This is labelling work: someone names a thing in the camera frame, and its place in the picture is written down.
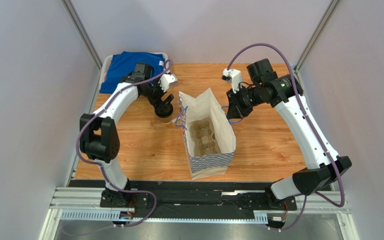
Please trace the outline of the grey pulp cup carrier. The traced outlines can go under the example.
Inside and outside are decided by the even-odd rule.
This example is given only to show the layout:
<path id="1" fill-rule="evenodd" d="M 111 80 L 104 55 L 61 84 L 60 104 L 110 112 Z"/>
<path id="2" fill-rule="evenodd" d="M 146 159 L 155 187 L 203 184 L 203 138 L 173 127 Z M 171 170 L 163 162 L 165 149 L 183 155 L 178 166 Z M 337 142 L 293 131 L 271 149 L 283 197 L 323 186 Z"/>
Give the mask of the grey pulp cup carrier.
<path id="1" fill-rule="evenodd" d="M 221 153 L 213 123 L 209 118 L 192 122 L 189 134 L 193 143 L 194 157 Z"/>

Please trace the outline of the blue checkered paper bag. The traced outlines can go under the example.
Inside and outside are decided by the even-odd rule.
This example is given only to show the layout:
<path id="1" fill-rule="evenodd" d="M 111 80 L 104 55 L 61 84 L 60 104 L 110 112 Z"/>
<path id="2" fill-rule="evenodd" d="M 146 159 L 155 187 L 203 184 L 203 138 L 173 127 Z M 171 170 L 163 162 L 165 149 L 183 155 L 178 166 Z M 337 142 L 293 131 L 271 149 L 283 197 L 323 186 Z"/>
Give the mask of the blue checkered paper bag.
<path id="1" fill-rule="evenodd" d="M 180 91 L 178 104 L 174 123 L 181 129 L 191 179 L 225 174 L 236 153 L 237 139 L 212 90 L 197 97 Z"/>

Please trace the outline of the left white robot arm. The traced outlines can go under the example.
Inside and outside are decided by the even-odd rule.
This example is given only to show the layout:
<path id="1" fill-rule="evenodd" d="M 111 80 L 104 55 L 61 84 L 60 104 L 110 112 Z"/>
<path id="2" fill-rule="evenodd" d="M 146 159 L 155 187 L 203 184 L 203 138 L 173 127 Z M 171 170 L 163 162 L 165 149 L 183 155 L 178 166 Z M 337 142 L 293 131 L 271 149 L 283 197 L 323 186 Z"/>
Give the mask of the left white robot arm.
<path id="1" fill-rule="evenodd" d="M 133 195 L 130 181 L 117 160 L 120 150 L 117 123 L 127 108 L 144 97 L 160 120 L 172 119 L 174 96 L 169 94 L 163 98 L 169 87 L 177 82 L 170 72 L 172 65 L 171 60 L 166 60 L 162 72 L 155 74 L 151 65 L 138 62 L 134 71 L 119 80 L 115 91 L 101 107 L 80 117 L 75 150 L 80 160 L 100 169 L 105 180 L 104 198 L 128 202 Z"/>

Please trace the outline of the brown paper coffee cup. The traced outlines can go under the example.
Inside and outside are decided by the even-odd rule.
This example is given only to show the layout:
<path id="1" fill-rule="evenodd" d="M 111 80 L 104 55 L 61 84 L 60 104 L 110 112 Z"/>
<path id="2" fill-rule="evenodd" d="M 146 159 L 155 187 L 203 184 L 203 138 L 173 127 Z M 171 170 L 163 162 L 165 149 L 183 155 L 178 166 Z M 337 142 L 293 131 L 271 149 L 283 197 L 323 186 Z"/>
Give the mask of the brown paper coffee cup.
<path id="1" fill-rule="evenodd" d="M 163 124 L 170 124 L 172 122 L 173 117 L 172 116 L 167 116 L 167 117 L 161 117 L 160 121 Z"/>

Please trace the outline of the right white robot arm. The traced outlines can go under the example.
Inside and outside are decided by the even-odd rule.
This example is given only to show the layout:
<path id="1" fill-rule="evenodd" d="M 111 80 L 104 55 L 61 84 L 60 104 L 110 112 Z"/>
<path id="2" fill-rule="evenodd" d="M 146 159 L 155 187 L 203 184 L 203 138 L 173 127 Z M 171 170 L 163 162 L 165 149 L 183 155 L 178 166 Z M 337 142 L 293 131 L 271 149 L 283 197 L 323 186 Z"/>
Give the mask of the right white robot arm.
<path id="1" fill-rule="evenodd" d="M 279 77 L 268 59 L 247 66 L 251 84 L 243 82 L 242 73 L 224 69 L 222 80 L 231 84 L 227 119 L 244 119 L 255 106 L 269 104 L 280 114 L 292 132 L 303 154 L 306 167 L 272 183 L 265 189 L 268 198 L 277 203 L 295 195 L 309 196 L 337 181 L 351 166 L 348 156 L 339 156 L 313 119 L 303 89 L 289 75 Z"/>

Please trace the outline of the black plastic cup lid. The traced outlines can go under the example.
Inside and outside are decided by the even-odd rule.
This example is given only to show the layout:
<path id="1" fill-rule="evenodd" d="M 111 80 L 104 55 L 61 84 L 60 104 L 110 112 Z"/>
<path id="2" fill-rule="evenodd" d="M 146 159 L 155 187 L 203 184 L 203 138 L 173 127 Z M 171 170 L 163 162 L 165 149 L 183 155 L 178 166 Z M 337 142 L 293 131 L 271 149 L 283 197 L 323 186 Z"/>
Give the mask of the black plastic cup lid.
<path id="1" fill-rule="evenodd" d="M 171 103 L 165 105 L 159 105 L 154 110 L 156 116 L 161 119 L 166 119 L 172 116 L 174 112 L 173 105 Z"/>

